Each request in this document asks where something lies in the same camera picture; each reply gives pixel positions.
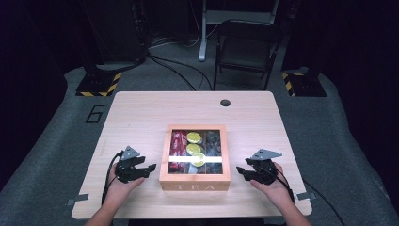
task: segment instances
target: yellow round object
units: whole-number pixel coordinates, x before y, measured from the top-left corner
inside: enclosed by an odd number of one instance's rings
[[[200,146],[198,144],[188,144],[185,149],[190,155],[200,153]]]
[[[199,161],[196,162],[191,162],[191,164],[193,164],[196,167],[202,167],[203,164],[205,164],[205,162],[203,161],[203,158],[205,157],[205,155],[203,153],[194,153],[191,156],[197,156],[199,157]]]
[[[187,134],[187,140],[190,143],[200,143],[202,141],[202,138],[200,137],[199,133],[190,132]]]

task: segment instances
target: hand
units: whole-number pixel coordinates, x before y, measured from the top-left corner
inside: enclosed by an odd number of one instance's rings
[[[112,204],[113,206],[119,208],[123,205],[124,201],[129,196],[130,192],[141,185],[144,182],[144,178],[138,178],[135,181],[123,183],[118,180],[115,175],[115,168],[117,164],[112,166],[111,171],[109,172],[108,178],[108,192],[105,197],[104,204]]]
[[[281,179],[281,181],[287,183],[287,181],[285,181],[285,178],[281,175],[282,167],[278,163],[274,164],[276,166],[276,169],[278,170],[278,177]],[[262,191],[267,196],[267,198],[278,208],[280,206],[283,206],[286,202],[292,202],[287,188],[279,180],[275,180],[269,186],[261,184],[255,180],[251,180],[250,183],[255,188]]]

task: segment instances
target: chair seat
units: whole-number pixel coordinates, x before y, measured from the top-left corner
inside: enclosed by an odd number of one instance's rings
[[[220,64],[266,71],[270,45],[264,41],[226,38],[221,50]]]

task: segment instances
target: wooden box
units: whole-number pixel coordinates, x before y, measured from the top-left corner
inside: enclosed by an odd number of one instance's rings
[[[169,125],[160,170],[163,190],[228,190],[231,176],[226,127]]]

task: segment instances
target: chair backrest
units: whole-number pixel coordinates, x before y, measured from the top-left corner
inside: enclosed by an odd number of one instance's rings
[[[233,37],[246,40],[263,40],[281,42],[283,34],[278,26],[269,23],[258,23],[243,20],[228,20],[217,28],[217,38]]]

